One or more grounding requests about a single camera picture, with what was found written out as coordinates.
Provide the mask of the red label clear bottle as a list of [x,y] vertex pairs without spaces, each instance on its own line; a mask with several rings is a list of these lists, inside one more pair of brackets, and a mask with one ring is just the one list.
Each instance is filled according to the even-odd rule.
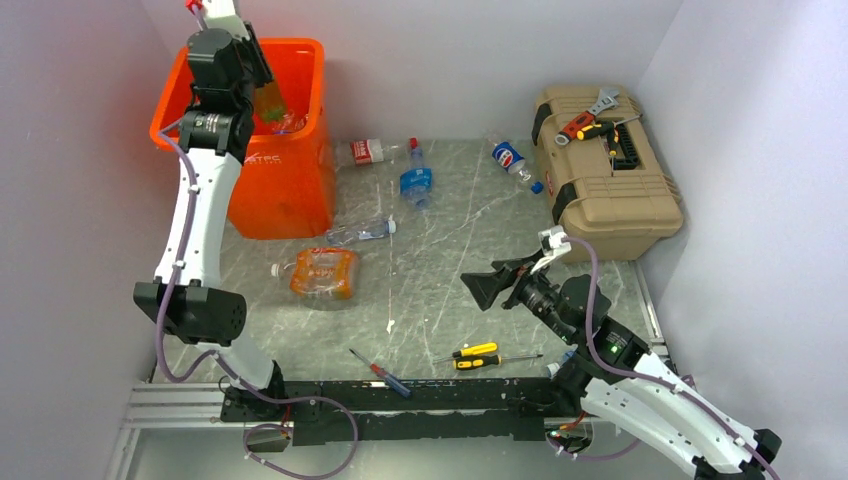
[[376,138],[343,142],[335,149],[335,161],[338,166],[368,166],[405,156],[417,145],[416,137],[404,142]]

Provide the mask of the blue label clear bottle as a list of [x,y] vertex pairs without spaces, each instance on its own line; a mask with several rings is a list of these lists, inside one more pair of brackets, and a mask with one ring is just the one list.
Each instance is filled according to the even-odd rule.
[[287,135],[301,131],[308,123],[309,115],[299,115],[293,110],[287,112],[274,123],[272,132],[275,135]]

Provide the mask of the green plastic bottle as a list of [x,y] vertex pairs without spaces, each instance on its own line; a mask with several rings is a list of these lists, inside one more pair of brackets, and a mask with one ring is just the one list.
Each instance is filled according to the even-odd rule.
[[279,84],[275,80],[256,88],[255,109],[259,119],[265,124],[284,120],[288,107]]

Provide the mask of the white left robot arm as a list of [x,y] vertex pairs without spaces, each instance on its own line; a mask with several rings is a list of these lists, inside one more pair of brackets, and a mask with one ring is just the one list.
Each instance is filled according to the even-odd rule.
[[252,25],[240,32],[208,25],[187,42],[191,97],[182,116],[160,130],[178,156],[178,195],[154,277],[134,286],[134,303],[154,322],[156,364],[172,383],[213,359],[248,407],[264,420],[287,406],[278,363],[245,333],[247,304],[221,287],[227,210],[246,160],[256,92],[273,74]]

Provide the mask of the pepsi label bottle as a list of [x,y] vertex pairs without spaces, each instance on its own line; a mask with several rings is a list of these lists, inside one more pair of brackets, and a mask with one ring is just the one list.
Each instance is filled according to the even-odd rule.
[[522,184],[529,185],[532,181],[532,174],[526,166],[526,159],[512,144],[498,134],[489,134],[486,136],[486,140],[491,147],[490,155],[495,163]]

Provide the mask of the crushed orange label bottle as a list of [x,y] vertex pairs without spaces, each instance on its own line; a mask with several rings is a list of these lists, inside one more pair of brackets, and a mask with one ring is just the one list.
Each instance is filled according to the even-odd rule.
[[289,263],[274,263],[270,275],[281,281],[305,307],[338,310],[351,304],[357,292],[359,256],[338,247],[300,251]]

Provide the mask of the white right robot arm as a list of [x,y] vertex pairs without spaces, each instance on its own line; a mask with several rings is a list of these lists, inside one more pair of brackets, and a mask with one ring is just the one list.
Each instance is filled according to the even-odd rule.
[[647,342],[607,313],[595,273],[552,283],[541,252],[495,261],[490,273],[461,281],[487,310],[502,292],[502,308],[525,307],[572,356],[553,374],[551,401],[564,415],[604,419],[662,453],[693,479],[776,478],[781,438],[721,412],[689,385]]

